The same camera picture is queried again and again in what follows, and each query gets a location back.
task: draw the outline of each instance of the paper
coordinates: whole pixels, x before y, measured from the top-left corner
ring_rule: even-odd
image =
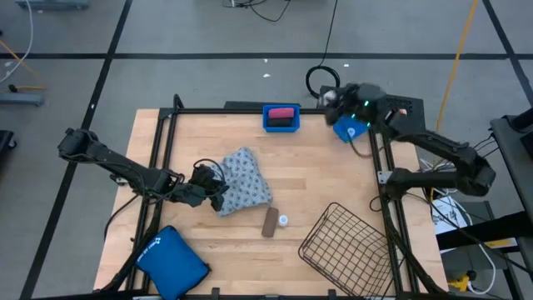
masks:
[[[438,210],[450,219],[455,225],[460,228],[468,226],[463,217],[461,210],[456,206],[450,196],[442,197],[433,201],[433,204],[438,208]],[[433,225],[435,227],[435,234],[446,233],[456,228],[453,225],[450,225],[445,219],[433,208],[433,213],[431,218],[433,219]],[[442,253],[447,253],[453,249],[441,250]]]

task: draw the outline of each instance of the yellow cable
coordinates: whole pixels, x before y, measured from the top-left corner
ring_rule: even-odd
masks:
[[[24,61],[22,61],[18,55],[8,46],[6,43],[0,39],[0,46],[2,46],[4,49],[6,49],[17,61],[20,62],[20,64],[25,67],[39,82],[41,82],[41,74],[39,72],[33,70],[30,66],[28,66]]]
[[[441,110],[439,111],[439,118],[436,120],[436,131],[441,130],[442,118],[444,117],[444,110],[446,109],[446,104],[448,103],[448,96],[450,95],[451,84],[456,79],[457,67],[459,66],[459,58],[463,52],[463,46],[465,45],[466,35],[470,30],[470,25],[472,24],[472,19],[474,18],[474,13],[476,12],[478,0],[472,2],[470,8],[470,13],[468,14],[468,19],[466,19],[466,24],[463,27],[463,33],[461,34],[461,40],[459,41],[459,48],[457,49],[456,59],[453,62],[453,68],[451,69],[451,75],[448,79],[448,84],[446,85],[446,91],[444,93],[444,98],[442,99]],[[433,188],[430,192],[430,201],[433,202]]]

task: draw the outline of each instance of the red sponge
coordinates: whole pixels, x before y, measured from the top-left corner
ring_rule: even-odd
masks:
[[[268,118],[293,118],[294,108],[292,107],[280,107],[273,108],[268,111]]]

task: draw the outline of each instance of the blue container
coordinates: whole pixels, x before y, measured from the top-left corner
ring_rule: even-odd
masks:
[[[290,127],[268,127],[268,111],[273,108],[294,108],[294,118]],[[290,104],[264,105],[263,106],[263,128],[267,133],[293,133],[300,128],[300,106]]]
[[[367,123],[357,121],[355,118],[342,116],[333,125],[333,130],[344,143],[348,143],[368,131],[368,126]]]

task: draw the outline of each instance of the gray floor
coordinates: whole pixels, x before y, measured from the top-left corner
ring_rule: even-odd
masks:
[[[134,0],[117,52],[322,52],[334,1],[292,1],[283,19],[272,24],[249,10],[223,8],[219,0]],[[35,12],[33,52],[105,53],[123,3],[93,0],[87,11]],[[529,18],[533,5],[526,0],[492,3],[515,51],[533,53]],[[257,10],[274,17],[284,4],[271,0]],[[330,52],[453,53],[470,4],[464,0],[340,1]],[[0,28],[7,44],[17,52],[26,49],[27,12],[12,1],[0,3]],[[468,53],[505,52],[481,4],[465,47]],[[0,61],[0,74],[7,70],[5,62]],[[103,60],[28,63],[43,76],[46,104],[0,106],[0,128],[13,130],[19,141],[0,172],[0,290],[5,299],[20,295],[66,168],[56,146],[66,128],[81,125]],[[306,91],[304,75],[317,63],[308,59],[114,60],[91,129],[109,147],[125,152],[135,111],[168,107],[174,93],[190,108],[221,108],[229,100],[299,102],[310,108],[315,103]],[[336,59],[326,60],[326,65],[335,68],[344,83],[378,83],[389,93],[423,98],[427,127],[433,128],[452,61]],[[521,65],[533,78],[533,62]],[[271,76],[264,78],[265,73]],[[312,81],[316,86],[332,84],[323,74]],[[9,82],[36,83],[22,68]],[[508,60],[461,61],[442,132],[476,143],[488,136],[492,118],[529,106]],[[486,199],[496,216],[520,211],[501,155],[492,154],[490,161],[498,176]],[[102,230],[115,193],[116,186],[103,170],[77,168],[34,297],[91,291]],[[483,275],[476,283],[480,288],[488,283]],[[533,291],[525,274],[519,276],[526,294]],[[509,297],[501,274],[492,292]]]

